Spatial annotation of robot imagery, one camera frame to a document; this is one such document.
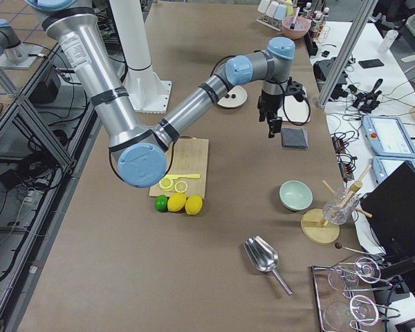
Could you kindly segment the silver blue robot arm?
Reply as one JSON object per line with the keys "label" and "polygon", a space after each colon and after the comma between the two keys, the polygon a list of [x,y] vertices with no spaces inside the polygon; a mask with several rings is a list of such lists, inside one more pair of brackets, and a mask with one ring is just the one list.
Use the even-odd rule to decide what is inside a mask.
{"label": "silver blue robot arm", "polygon": [[28,5],[63,50],[109,135],[119,177],[133,187],[157,184],[167,173],[170,145],[235,86],[262,81],[259,109],[269,124],[280,123],[277,113],[288,93],[296,48],[289,38],[272,38],[262,50],[229,59],[162,118],[147,121],[109,58],[91,1]]}

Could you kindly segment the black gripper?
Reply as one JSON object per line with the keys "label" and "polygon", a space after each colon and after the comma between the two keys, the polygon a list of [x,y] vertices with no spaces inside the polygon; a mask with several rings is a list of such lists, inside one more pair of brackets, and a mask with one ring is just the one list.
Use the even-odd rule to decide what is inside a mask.
{"label": "black gripper", "polygon": [[277,117],[277,110],[283,106],[286,87],[292,83],[291,78],[285,82],[276,80],[263,81],[261,95],[257,102],[259,110],[259,121],[267,120],[268,137],[274,138],[276,134],[281,132],[283,120]]}

